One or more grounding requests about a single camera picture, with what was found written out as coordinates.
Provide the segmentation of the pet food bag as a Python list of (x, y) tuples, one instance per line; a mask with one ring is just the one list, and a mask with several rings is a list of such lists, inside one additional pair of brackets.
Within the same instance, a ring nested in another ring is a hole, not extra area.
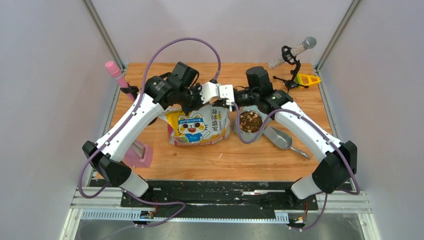
[(230, 111), (211, 104), (188, 115), (182, 110), (170, 110), (160, 118), (167, 122), (169, 143), (174, 146), (216, 144), (230, 134)]

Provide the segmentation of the metal scoop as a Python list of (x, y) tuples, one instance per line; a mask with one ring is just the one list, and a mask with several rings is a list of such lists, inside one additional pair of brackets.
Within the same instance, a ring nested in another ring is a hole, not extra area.
[(293, 147), (293, 139), (287, 133), (275, 127), (267, 126), (266, 129), (263, 131), (263, 134), (278, 148), (283, 150), (292, 150), (295, 153), (303, 156), (307, 160), (311, 159), (307, 153)]

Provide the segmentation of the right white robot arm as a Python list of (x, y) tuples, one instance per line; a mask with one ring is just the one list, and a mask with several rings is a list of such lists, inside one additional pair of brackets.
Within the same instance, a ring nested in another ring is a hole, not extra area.
[(358, 185), (358, 148), (352, 141), (343, 142), (332, 136), (307, 116), (287, 92), (274, 89), (264, 67), (251, 67), (245, 74), (248, 89), (234, 93), (235, 110), (256, 106), (266, 115), (265, 122), (272, 119), (287, 128), (319, 162), (313, 173), (296, 180), (286, 190), (285, 201), (290, 208), (298, 209), (311, 195), (331, 194), (348, 180)]

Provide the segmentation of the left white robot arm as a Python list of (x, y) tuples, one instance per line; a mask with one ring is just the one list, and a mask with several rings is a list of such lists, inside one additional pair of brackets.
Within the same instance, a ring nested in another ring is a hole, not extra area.
[(149, 206), (153, 193), (149, 184), (129, 166), (123, 163), (125, 153), (141, 132), (169, 106), (179, 104), (189, 108), (202, 105), (196, 96), (200, 86), (190, 89), (199, 72), (178, 62), (172, 72), (149, 78), (135, 103), (123, 117), (96, 142), (87, 141), (82, 150), (90, 165), (112, 187), (122, 188), (134, 195), (140, 206)]

